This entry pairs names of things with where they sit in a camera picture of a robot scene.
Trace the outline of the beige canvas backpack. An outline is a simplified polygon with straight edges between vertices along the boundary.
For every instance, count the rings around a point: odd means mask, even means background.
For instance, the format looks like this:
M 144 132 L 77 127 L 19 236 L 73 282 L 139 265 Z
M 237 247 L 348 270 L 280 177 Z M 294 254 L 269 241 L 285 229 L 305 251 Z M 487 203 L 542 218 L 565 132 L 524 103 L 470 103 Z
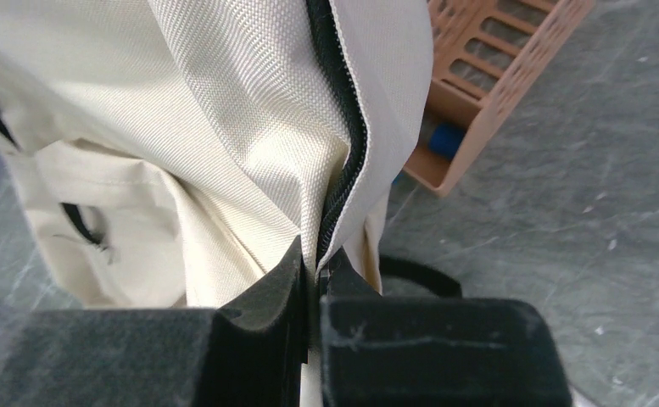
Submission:
M 424 1 L 0 1 L 0 154 L 80 310 L 218 309 L 299 241 L 320 406 L 320 271 L 380 293 L 432 70 Z

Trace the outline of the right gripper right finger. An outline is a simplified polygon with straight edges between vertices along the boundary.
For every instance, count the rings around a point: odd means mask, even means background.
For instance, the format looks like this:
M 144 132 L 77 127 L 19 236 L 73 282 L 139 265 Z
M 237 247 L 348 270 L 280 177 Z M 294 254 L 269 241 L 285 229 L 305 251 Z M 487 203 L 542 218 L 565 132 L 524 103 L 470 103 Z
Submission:
M 343 251 L 319 275 L 326 406 L 569 406 L 550 328 L 523 301 L 463 298 L 436 270 L 392 259 L 424 297 L 385 297 Z

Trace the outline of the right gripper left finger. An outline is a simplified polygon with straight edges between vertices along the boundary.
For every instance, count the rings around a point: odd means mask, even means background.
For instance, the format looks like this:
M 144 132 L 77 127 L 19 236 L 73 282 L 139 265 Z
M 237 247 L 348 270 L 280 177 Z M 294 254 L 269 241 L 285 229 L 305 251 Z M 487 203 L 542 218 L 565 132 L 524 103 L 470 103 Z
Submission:
M 218 309 L 25 315 L 0 331 L 0 406 L 296 406 L 304 296 L 294 241 Z

